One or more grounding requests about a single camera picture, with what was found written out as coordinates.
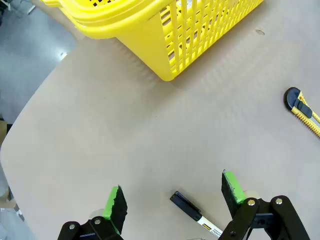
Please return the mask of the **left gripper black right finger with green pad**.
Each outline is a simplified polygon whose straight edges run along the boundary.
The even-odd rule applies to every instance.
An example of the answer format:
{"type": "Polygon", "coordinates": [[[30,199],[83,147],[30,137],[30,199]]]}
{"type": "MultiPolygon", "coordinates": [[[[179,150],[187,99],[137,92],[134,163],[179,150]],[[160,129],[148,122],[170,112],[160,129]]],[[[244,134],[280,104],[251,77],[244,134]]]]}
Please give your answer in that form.
{"type": "Polygon", "coordinates": [[[308,240],[310,237],[290,199],[285,195],[269,202],[246,196],[231,171],[223,171],[221,192],[232,220],[220,240],[247,240],[254,229],[263,229],[271,240],[308,240]]]}

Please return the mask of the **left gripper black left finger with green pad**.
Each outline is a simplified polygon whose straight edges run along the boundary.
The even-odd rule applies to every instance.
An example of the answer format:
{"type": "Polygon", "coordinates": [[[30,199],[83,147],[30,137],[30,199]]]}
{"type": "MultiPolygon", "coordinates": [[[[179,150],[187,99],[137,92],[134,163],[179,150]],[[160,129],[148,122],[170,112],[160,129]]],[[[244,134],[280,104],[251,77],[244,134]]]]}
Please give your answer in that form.
{"type": "Polygon", "coordinates": [[[120,185],[111,189],[101,216],[95,216],[84,224],[65,222],[58,240],[123,240],[121,234],[128,214],[128,206],[120,185]]]}

